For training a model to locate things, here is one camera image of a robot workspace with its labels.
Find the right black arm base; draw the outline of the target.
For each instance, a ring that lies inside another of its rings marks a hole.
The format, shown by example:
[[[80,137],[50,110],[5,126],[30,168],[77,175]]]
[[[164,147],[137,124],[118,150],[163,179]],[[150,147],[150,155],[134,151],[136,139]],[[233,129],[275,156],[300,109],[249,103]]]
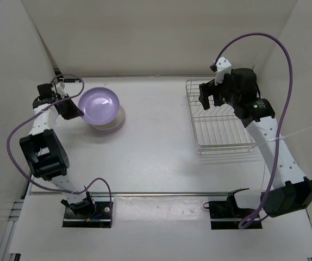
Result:
[[[232,208],[227,201],[209,201],[203,204],[209,211],[211,230],[236,230],[242,219],[254,212],[249,208]]]

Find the purple plastic plate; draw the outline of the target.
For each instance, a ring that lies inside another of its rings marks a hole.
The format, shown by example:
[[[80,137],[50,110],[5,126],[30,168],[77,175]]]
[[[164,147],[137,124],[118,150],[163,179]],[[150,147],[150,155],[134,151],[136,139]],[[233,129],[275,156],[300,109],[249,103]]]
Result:
[[[78,102],[82,119],[91,125],[105,125],[118,115],[120,101],[110,89],[96,87],[84,92]]]

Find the white plastic plate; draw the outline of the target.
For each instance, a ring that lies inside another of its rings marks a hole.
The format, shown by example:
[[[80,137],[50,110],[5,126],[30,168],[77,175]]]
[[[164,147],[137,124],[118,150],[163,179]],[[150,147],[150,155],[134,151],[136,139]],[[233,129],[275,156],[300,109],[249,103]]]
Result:
[[[117,116],[113,119],[113,121],[122,121],[125,118],[125,112],[123,106],[120,106]]]

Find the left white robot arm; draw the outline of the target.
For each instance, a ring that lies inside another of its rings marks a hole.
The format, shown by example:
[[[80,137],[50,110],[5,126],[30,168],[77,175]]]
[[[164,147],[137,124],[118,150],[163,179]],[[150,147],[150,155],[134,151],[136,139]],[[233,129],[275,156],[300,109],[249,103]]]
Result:
[[[70,161],[59,141],[54,127],[58,116],[65,120],[81,117],[84,113],[72,100],[63,85],[45,83],[37,86],[39,96],[33,102],[33,111],[39,114],[28,136],[20,139],[20,147],[32,176],[52,183],[65,196],[62,204],[75,215],[89,218],[96,211],[96,204],[89,192],[77,193],[67,169]]]

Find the blue plastic plate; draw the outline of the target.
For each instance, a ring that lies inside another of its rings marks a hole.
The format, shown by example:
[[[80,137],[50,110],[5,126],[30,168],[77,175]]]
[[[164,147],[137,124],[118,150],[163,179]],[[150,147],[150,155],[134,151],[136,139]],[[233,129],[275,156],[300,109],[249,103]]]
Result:
[[[101,132],[112,132],[118,128],[120,128],[124,123],[124,120],[122,121],[111,121],[104,125],[94,125],[93,127]]]

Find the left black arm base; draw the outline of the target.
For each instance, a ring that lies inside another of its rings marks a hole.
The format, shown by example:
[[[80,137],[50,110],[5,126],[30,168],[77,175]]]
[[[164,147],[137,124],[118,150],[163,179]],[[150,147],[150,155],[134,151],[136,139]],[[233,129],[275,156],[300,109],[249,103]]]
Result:
[[[111,228],[113,217],[113,198],[108,201],[96,201],[93,196],[79,203],[69,204],[61,200],[65,206],[62,227],[65,228]]]

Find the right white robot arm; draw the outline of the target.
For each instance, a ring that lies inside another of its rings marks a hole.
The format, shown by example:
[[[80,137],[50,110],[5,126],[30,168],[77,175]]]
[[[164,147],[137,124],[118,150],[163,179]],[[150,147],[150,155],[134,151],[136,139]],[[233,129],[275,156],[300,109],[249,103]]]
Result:
[[[260,97],[257,76],[252,69],[233,69],[220,83],[211,80],[199,85],[204,110],[227,104],[257,144],[270,172],[272,184],[260,201],[272,217],[306,209],[312,202],[312,179],[294,161],[280,134],[271,103]]]

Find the pink plastic plate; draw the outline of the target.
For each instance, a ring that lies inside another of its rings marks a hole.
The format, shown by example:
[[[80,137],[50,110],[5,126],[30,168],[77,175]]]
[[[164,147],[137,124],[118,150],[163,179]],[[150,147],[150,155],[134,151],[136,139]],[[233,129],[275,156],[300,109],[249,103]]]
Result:
[[[121,128],[123,126],[123,122],[121,122],[119,125],[116,125],[113,128],[106,128],[106,129],[103,128],[103,126],[98,126],[98,125],[90,125],[90,126],[100,133],[110,133]]]

